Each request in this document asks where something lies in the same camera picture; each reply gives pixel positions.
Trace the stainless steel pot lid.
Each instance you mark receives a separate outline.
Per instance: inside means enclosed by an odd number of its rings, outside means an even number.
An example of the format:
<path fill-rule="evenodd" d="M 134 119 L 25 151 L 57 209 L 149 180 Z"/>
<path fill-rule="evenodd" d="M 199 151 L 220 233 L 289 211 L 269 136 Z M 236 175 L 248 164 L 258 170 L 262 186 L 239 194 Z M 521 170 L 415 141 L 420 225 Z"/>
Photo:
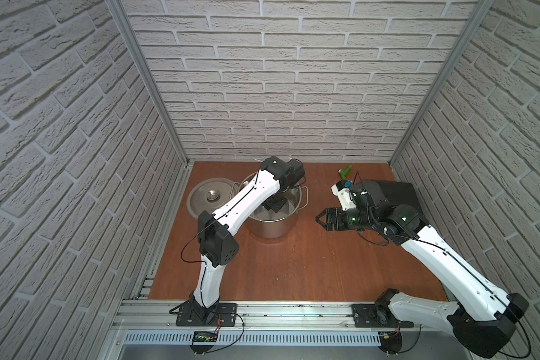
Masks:
<path fill-rule="evenodd" d="M 204 211 L 213 213 L 232 199 L 234 184 L 234 181 L 227 178 L 209 178 L 202 181 L 187 197 L 187 212 L 195 220 Z"/>

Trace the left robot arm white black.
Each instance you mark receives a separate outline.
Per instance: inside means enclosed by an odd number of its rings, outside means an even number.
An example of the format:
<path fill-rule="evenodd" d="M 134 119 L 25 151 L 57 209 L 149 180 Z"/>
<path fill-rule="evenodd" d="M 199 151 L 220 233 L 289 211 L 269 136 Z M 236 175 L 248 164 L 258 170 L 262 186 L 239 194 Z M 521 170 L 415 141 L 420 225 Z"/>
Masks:
<path fill-rule="evenodd" d="M 276 156 L 268 157 L 237 195 L 212 213 L 203 211 L 199 215 L 196 237 L 201 266 L 190 304 L 204 322 L 210 322 L 215 315 L 225 267 L 239 251 L 234 235 L 255 212 L 286 216 L 295 213 L 297 207 L 291 206 L 287 197 L 299 189 L 304 176 L 300 160 L 285 162 Z"/>

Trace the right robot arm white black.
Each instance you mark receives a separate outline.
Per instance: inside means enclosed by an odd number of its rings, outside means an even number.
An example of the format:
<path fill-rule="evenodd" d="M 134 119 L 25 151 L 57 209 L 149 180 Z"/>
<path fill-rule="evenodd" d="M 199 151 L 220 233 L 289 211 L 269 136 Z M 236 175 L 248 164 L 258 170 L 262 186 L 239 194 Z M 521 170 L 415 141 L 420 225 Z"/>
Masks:
<path fill-rule="evenodd" d="M 370 317 L 382 326 L 412 322 L 454 336 L 471 353 L 493 358 L 511 340 L 529 307 L 519 293 L 507 293 L 476 271 L 447 244 L 424 216 L 412 184 L 340 180 L 331 188 L 340 201 L 316 222 L 327 231 L 373 230 L 412 254 L 452 292 L 454 301 L 419 298 L 387 289 Z"/>

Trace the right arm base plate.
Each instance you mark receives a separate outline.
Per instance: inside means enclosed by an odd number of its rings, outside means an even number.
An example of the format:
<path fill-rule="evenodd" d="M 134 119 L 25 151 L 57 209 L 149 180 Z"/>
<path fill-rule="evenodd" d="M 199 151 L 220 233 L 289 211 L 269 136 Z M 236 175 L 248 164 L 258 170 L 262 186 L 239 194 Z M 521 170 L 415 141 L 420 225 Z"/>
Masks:
<path fill-rule="evenodd" d="M 352 318 L 356 328 L 413 328 L 414 323 L 399 321 L 387 307 L 374 303 L 358 303 L 351 305 Z"/>

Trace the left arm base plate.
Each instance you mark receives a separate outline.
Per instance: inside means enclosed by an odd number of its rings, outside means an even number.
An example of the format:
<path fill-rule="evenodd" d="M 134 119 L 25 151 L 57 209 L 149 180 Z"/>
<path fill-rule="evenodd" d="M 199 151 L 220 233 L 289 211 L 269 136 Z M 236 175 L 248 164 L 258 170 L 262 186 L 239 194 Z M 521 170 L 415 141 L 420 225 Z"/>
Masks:
<path fill-rule="evenodd" d="M 175 324 L 179 327 L 234 327 L 236 323 L 237 304 L 232 302 L 217 303 L 208 309 L 185 301 L 170 312 L 177 316 Z"/>

